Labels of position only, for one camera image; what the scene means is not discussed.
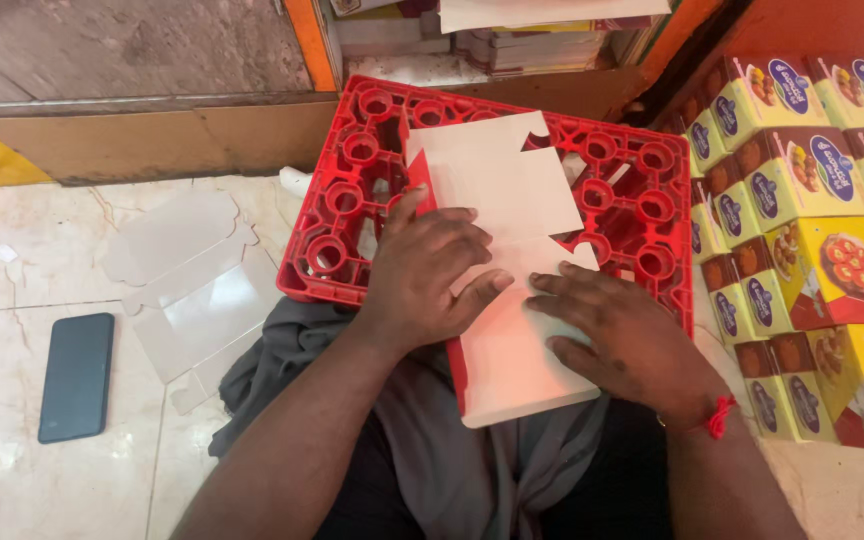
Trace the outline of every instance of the red plastic crate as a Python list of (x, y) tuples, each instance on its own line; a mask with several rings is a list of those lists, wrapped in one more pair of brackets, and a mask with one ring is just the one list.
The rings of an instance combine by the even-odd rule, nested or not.
[[(282, 257), (278, 288), (303, 302), (362, 305), (371, 262), (358, 251), (359, 236), (370, 219), (375, 236), (381, 237), (390, 207), (409, 186), (400, 136), (403, 117), (416, 129), (530, 111), (352, 76)], [(584, 229), (557, 234), (554, 239), (569, 251), (589, 242), (603, 272), (633, 275), (691, 337), (686, 141), (647, 129), (549, 112), (543, 116), (549, 136), (530, 135), (522, 150), (552, 145), (561, 159), (577, 153), (586, 164), (572, 185)], [(624, 174), (619, 170), (623, 167), (627, 169)], [(379, 180), (388, 183), (387, 196), (375, 192)]]

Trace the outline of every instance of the black pants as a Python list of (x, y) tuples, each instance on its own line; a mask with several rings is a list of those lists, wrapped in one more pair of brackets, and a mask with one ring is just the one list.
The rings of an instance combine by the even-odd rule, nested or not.
[[(539, 516), (544, 539), (672, 538), (666, 473), (666, 434), (655, 413), (613, 399), (588, 470)], [(402, 499), (392, 450), (375, 414), (368, 415), (316, 538), (424, 538)]]

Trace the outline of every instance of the black phone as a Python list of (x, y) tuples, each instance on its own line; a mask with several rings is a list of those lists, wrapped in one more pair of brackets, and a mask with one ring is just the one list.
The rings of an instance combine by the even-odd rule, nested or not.
[(95, 313), (52, 325), (38, 442), (98, 436), (106, 428), (115, 317)]

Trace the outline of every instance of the gray cloth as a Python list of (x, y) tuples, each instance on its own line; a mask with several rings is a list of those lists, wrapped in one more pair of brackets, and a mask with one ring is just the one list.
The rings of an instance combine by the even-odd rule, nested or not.
[[(354, 313), (330, 303), (279, 301), (262, 338), (222, 379), (232, 419), (208, 451), (221, 458), (235, 439)], [(542, 537), (538, 516), (589, 468), (609, 397), (480, 429), (462, 425), (445, 348), (411, 352), (392, 371), (374, 411), (389, 440), (399, 491), (427, 538)]]

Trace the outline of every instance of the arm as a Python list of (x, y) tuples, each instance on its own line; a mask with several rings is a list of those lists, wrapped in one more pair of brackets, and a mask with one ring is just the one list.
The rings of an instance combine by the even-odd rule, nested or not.
[(550, 296), (530, 298), (526, 307), (591, 339), (590, 347), (549, 339), (565, 366), (665, 423), (676, 537), (805, 539), (738, 410), (728, 414), (720, 440), (701, 427), (729, 387), (669, 313), (628, 281), (567, 262), (559, 271), (531, 276)]
[(414, 220), (427, 195), (394, 207), (355, 319), (246, 429), (192, 500), (174, 539), (311, 538), (326, 519), (385, 380), (409, 351), (460, 335), (509, 287), (508, 272), (449, 287), (492, 256), (475, 211)]

